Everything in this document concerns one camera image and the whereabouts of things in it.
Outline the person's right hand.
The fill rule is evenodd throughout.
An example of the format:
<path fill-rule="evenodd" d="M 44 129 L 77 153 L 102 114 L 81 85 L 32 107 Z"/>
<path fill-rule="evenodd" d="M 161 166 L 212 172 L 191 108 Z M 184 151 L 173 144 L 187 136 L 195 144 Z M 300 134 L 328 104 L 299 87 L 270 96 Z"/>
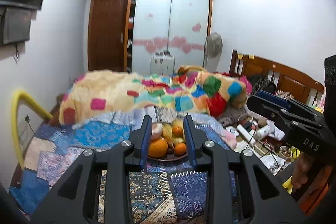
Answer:
<path fill-rule="evenodd" d="M 300 153 L 295 161 L 294 171 L 291 177 L 291 184 L 295 189 L 301 188 L 307 183 L 307 173 L 311 169 L 314 158 L 306 153 Z"/>

